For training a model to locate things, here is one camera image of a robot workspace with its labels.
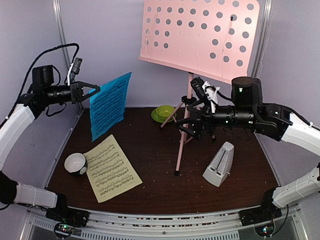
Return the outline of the blue sheet music page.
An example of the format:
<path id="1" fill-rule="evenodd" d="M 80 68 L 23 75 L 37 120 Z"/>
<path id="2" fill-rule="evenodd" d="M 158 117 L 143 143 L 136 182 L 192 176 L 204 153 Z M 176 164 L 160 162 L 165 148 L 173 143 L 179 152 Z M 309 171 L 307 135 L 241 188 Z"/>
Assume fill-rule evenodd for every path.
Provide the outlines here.
<path id="1" fill-rule="evenodd" d="M 127 92 L 132 73 L 128 72 L 100 87 L 89 99 L 91 136 L 94 142 L 124 119 Z"/>

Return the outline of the pink music stand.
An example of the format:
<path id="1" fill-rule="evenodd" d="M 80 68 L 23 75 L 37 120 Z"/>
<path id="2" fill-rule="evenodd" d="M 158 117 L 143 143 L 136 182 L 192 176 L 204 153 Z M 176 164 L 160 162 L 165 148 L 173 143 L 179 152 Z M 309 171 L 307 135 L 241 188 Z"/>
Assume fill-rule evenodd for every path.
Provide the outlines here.
<path id="1" fill-rule="evenodd" d="M 230 83 L 248 74 L 256 0 L 146 0 L 139 59 Z"/>

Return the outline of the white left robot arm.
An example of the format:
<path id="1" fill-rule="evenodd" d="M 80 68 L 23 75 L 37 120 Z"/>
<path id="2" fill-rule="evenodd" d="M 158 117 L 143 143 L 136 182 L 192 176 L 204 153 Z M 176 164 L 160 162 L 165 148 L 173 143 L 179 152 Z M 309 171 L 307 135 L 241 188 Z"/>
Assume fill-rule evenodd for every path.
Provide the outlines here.
<path id="1" fill-rule="evenodd" d="M 45 65 L 32 69 L 31 92 L 17 100 L 13 113 L 0 128 L 0 166 L 3 167 L 9 153 L 26 128 L 31 125 L 47 107 L 55 104 L 83 102 L 100 91 L 98 85 L 74 81 L 63 85 L 54 84 L 54 66 Z M 61 222 L 72 218 L 72 211 L 58 203 L 54 192 L 23 184 L 0 174 L 0 202 L 5 206 L 26 204 L 52 209 Z"/>

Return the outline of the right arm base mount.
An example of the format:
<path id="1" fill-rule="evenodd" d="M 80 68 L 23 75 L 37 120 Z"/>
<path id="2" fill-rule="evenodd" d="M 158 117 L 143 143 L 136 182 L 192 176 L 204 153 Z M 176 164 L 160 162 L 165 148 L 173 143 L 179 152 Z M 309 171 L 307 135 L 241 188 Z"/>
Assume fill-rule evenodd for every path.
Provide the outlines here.
<path id="1" fill-rule="evenodd" d="M 264 208 L 262 206 L 241 210 L 239 218 L 242 226 L 253 225 L 255 233 L 262 238 L 268 238 L 276 233 L 275 219 L 282 216 L 279 208 Z"/>

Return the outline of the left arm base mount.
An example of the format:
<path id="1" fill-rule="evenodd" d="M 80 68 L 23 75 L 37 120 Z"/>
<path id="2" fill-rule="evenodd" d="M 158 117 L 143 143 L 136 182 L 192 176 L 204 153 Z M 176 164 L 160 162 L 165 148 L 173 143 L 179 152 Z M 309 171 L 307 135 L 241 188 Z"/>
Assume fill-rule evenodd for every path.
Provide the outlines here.
<path id="1" fill-rule="evenodd" d="M 75 208 L 68 208 L 64 215 L 62 215 L 61 211 L 53 208 L 46 208 L 45 212 L 47 219 L 56 221 L 53 233 L 63 240 L 70 237 L 76 228 L 86 227 L 90 215 L 86 210 Z"/>

